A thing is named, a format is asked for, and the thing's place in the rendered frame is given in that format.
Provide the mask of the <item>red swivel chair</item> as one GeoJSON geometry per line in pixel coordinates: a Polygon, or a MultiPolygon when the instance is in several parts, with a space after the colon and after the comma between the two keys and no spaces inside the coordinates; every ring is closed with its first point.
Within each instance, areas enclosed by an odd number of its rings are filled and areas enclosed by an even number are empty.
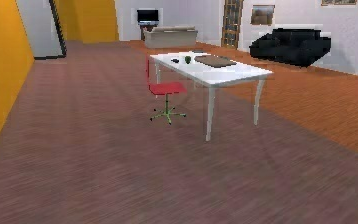
{"type": "Polygon", "coordinates": [[[173,94],[186,93],[187,89],[180,82],[165,82],[165,83],[151,83],[150,82],[150,68],[149,68],[149,58],[146,58],[146,80],[148,90],[154,96],[164,96],[165,97],[165,106],[157,115],[154,115],[150,118],[153,121],[155,118],[164,116],[168,124],[172,124],[171,116],[182,116],[186,117],[185,113],[174,113],[174,107],[169,107],[169,96],[173,94]]]}

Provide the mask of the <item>black sofa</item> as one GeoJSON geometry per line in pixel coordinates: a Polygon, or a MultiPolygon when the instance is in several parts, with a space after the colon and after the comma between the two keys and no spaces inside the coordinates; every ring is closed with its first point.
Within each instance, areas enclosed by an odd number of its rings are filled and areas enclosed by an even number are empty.
{"type": "Polygon", "coordinates": [[[316,29],[277,28],[249,46],[253,58],[309,67],[330,52],[331,38],[316,29]]]}

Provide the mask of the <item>brown glazed room door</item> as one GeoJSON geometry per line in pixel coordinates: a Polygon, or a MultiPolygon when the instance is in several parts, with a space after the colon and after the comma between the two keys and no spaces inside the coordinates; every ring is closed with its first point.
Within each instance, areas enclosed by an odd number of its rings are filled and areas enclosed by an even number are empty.
{"type": "Polygon", "coordinates": [[[237,49],[244,0],[225,0],[221,46],[237,49]]]}

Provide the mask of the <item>white table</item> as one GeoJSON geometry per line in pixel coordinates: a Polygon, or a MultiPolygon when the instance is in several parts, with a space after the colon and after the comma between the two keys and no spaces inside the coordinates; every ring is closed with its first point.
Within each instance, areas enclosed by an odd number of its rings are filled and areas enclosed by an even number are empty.
{"type": "Polygon", "coordinates": [[[244,82],[258,81],[253,107],[253,122],[257,125],[259,120],[259,105],[262,88],[266,78],[272,74],[272,71],[241,62],[235,62],[235,65],[232,66],[213,68],[194,60],[196,56],[201,55],[207,55],[207,53],[178,52],[150,55],[150,58],[154,60],[157,82],[160,82],[159,66],[162,65],[208,88],[206,140],[210,141],[215,104],[215,90],[217,88],[229,87],[244,82]],[[192,60],[190,64],[185,63],[185,56],[191,56],[192,60]],[[173,63],[171,59],[179,59],[179,63],[173,63]]]}

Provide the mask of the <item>black television set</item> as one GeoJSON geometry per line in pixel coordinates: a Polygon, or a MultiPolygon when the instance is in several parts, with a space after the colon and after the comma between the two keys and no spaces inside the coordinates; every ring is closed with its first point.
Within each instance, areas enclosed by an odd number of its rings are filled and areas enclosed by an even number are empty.
{"type": "Polygon", "coordinates": [[[159,11],[154,10],[137,10],[137,22],[139,25],[157,25],[159,23],[159,11]]]}

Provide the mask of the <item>wide framed picture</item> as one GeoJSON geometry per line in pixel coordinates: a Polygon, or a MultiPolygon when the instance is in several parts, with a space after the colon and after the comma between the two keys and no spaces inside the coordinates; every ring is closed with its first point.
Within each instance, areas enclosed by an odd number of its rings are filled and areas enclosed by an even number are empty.
{"type": "Polygon", "coordinates": [[[328,5],[356,5],[357,0],[321,0],[322,6],[328,6],[328,5]]]}

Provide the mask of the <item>brown framed picture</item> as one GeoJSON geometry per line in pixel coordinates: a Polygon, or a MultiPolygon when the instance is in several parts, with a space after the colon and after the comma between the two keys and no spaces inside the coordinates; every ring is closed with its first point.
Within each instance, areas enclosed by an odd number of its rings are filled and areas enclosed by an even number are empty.
{"type": "Polygon", "coordinates": [[[274,11],[274,5],[254,5],[251,14],[251,24],[270,26],[272,24],[274,11]]]}

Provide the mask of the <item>brown chopping board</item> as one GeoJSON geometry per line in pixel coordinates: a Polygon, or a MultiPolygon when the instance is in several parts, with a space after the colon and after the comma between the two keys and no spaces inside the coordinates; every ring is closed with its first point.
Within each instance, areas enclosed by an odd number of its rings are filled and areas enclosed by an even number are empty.
{"type": "Polygon", "coordinates": [[[194,60],[196,62],[205,64],[205,65],[213,67],[213,68],[222,68],[222,67],[235,65],[235,62],[233,62],[232,60],[228,60],[226,58],[222,58],[222,57],[214,56],[214,55],[196,56],[194,58],[194,60]]]}

